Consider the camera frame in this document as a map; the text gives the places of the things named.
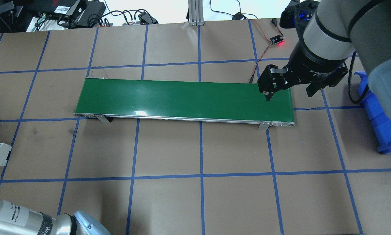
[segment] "white floor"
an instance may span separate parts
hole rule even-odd
[[[290,0],[239,0],[240,9],[242,13],[254,14],[258,18],[278,18],[281,12],[288,5]],[[237,0],[211,0],[212,9],[216,11],[228,12],[235,14],[239,12],[239,4]],[[187,21],[185,18],[188,11],[187,0],[146,0],[146,1],[118,1],[118,0],[106,0],[108,8],[113,10],[131,10],[131,9],[145,9],[160,24],[181,23]],[[231,20],[230,15],[212,12],[210,10],[210,0],[203,0],[203,16],[205,21],[225,21]],[[113,23],[113,26],[121,26],[125,23],[123,16],[108,15],[106,18],[109,22]],[[31,31],[34,27],[34,22],[37,18],[33,18],[32,24],[27,29]],[[46,30],[60,30],[64,29],[56,25],[55,21],[49,21],[45,23],[40,31]]]

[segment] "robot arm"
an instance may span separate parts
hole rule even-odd
[[[344,61],[357,51],[368,85],[391,119],[391,0],[306,0],[290,3],[280,26],[297,29],[299,41],[288,64],[268,65],[258,80],[267,100],[297,84],[309,97],[336,86],[347,74]],[[294,24],[287,18],[293,15]]]

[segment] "silver robot arm tube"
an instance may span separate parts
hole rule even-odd
[[[304,43],[332,61],[347,58],[355,48],[369,88],[391,119],[391,0],[322,0]]]

